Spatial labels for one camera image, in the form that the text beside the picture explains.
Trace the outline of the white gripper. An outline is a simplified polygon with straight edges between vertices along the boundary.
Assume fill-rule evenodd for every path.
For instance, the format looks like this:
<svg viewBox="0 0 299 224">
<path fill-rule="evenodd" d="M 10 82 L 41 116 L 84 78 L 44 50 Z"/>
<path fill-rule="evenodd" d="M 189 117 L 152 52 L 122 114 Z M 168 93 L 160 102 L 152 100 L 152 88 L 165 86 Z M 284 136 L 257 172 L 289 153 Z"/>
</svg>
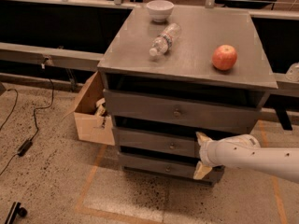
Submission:
<svg viewBox="0 0 299 224">
<path fill-rule="evenodd" d="M 202 132 L 197 132 L 196 137 L 200 146 L 199 155 L 201 161 L 196 164 L 193 179 L 200 180 L 209 174 L 212 171 L 211 167 L 216 167 L 217 163 L 210 158 L 210 152 L 208 151 L 213 144 L 211 138 Z"/>
</svg>

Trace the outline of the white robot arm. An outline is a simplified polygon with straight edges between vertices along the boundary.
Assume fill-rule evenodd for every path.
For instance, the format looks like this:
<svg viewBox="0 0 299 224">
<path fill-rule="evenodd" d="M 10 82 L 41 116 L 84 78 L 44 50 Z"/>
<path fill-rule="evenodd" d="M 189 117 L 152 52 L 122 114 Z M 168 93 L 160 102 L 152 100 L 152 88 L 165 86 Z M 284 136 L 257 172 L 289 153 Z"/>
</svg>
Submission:
<svg viewBox="0 0 299 224">
<path fill-rule="evenodd" d="M 193 178 L 203 179 L 214 167 L 250 169 L 277 176 L 291 182 L 299 182 L 299 149 L 261 147 L 250 134 L 242 134 L 221 140 L 213 140 L 204 133 L 196 133 L 200 161 Z"/>
</svg>

